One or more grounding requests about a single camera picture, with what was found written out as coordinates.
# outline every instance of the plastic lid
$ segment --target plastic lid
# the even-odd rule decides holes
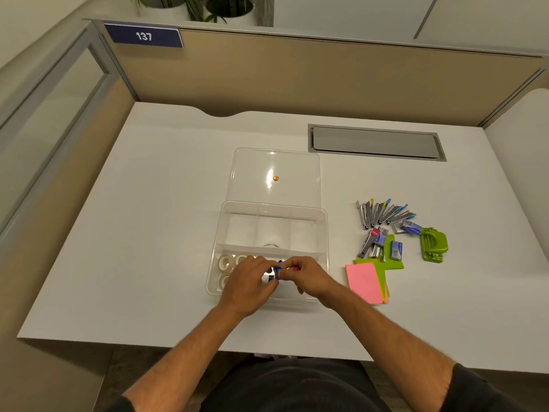
[[[227,200],[320,208],[319,155],[238,148]]]

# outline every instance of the black shirt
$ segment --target black shirt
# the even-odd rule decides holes
[[[317,358],[248,358],[225,376],[202,402],[200,410],[390,412],[358,361]],[[456,364],[441,411],[523,409],[476,373]],[[134,412],[134,408],[127,399],[120,398],[108,412]]]

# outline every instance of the green sticky note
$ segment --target green sticky note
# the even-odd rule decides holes
[[[385,240],[385,247],[383,251],[385,252],[385,270],[393,270],[393,269],[404,269],[404,263],[402,263],[401,260],[395,260],[389,257],[391,255],[391,243],[394,242],[395,235],[389,234],[387,236],[387,240]]]
[[[374,263],[375,273],[377,274],[379,287],[381,288],[381,295],[383,296],[383,300],[386,300],[389,295],[385,294],[385,290],[387,289],[387,279],[385,277],[385,263],[383,263],[379,259],[361,259],[360,257],[357,257],[356,260],[353,261],[353,263],[355,265],[362,263]]]

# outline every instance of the number 137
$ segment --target number 137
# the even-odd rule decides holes
[[[153,35],[150,33],[136,32],[137,37],[140,41],[152,41]]]

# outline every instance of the person's left hand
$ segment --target person's left hand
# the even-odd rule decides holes
[[[238,320],[253,314],[267,302],[278,286],[276,279],[266,285],[262,284],[261,277],[278,265],[278,262],[266,260],[263,256],[246,257],[230,274],[217,306],[232,311]]]

